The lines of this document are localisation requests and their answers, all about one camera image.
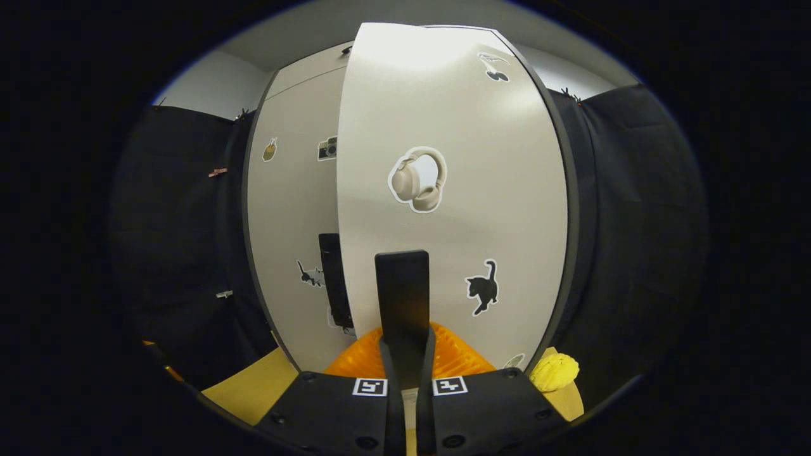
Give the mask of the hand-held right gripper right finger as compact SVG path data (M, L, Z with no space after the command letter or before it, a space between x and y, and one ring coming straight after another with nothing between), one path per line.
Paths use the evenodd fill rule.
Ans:
M415 405L419 455L530 455L568 422L519 369L434 379L437 335L428 329Z

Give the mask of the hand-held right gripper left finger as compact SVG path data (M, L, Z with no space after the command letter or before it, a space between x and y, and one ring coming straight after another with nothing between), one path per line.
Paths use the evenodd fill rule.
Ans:
M359 338L324 372L299 372L256 430L284 455L406 454L404 404L383 330Z

